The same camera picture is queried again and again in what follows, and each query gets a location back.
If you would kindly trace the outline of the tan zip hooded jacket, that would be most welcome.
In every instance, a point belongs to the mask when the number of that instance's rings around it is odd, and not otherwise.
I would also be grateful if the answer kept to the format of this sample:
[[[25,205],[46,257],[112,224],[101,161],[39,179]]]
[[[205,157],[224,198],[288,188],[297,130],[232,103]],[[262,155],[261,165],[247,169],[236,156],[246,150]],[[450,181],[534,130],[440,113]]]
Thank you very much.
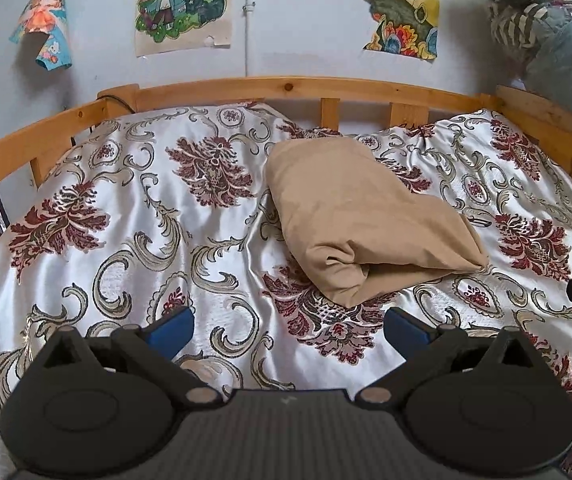
[[[338,306],[476,273],[489,263],[464,214],[438,197],[412,193],[356,140],[277,143],[265,179],[290,253]]]

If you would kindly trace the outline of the white floral satin bedspread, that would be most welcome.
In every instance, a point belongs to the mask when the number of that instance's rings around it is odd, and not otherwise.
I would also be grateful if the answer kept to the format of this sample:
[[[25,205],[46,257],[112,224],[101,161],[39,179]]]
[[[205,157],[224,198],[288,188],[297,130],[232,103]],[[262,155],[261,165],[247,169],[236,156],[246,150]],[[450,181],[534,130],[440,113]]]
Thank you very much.
[[[364,134],[411,192],[466,214],[490,264],[344,310],[289,255],[264,180],[275,144],[323,136],[264,104],[180,107],[65,154],[0,237],[0,413],[56,330],[106,336],[180,307],[195,333],[176,362],[225,394],[359,391],[401,363],[382,332],[396,306],[476,336],[521,327],[572,400],[571,177],[492,110]],[[12,468],[0,439],[0,479]]]

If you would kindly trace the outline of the colourful landscape poster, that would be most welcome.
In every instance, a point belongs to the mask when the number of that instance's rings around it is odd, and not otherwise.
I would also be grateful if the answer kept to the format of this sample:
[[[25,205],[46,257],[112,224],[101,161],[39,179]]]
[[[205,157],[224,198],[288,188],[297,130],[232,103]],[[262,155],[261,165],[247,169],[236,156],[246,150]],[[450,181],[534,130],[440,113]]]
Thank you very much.
[[[439,0],[364,0],[376,27],[366,50],[419,58],[437,57]]]

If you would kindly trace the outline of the orange blue curled poster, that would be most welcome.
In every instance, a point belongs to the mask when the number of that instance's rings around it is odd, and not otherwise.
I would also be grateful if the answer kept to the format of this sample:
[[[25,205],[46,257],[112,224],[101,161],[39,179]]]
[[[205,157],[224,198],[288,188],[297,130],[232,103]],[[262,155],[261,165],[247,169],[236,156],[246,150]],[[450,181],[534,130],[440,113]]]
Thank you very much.
[[[45,38],[36,56],[36,64],[46,70],[72,65],[66,0],[29,0],[9,41],[19,44],[24,36],[32,34]]]

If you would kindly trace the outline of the anime character green poster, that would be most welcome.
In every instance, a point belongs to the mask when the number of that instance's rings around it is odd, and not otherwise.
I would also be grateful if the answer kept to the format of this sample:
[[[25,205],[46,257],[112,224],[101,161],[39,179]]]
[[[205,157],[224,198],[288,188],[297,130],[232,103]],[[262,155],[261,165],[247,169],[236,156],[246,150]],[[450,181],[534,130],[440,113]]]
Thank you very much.
[[[231,0],[137,0],[135,54],[231,45]]]

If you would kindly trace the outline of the wooden bed frame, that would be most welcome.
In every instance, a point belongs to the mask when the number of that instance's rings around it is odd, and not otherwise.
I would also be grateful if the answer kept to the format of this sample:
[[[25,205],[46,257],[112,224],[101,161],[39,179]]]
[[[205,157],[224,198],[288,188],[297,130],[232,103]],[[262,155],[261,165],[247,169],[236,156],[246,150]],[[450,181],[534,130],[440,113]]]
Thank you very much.
[[[152,88],[127,84],[104,90],[93,102],[42,119],[0,140],[0,182],[21,166],[30,165],[36,184],[42,184],[70,149],[76,134],[108,119],[180,105],[265,100],[316,101],[320,104],[321,127],[333,130],[339,127],[339,107],[344,101],[388,105],[390,127],[426,124],[434,110],[496,110],[536,140],[542,151],[572,177],[572,113],[535,94],[499,86],[492,94],[463,96],[389,81],[274,76],[209,79]]]

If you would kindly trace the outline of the white wall conduit pipe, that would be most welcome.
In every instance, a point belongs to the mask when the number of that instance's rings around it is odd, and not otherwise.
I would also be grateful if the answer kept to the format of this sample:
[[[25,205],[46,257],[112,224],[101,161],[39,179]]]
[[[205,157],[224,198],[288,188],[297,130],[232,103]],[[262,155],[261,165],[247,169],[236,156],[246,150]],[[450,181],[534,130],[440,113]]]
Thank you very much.
[[[242,7],[243,17],[244,17],[244,76],[249,77],[251,75],[251,18],[254,14],[254,9],[256,8],[256,3],[254,0],[244,0],[244,5]]]

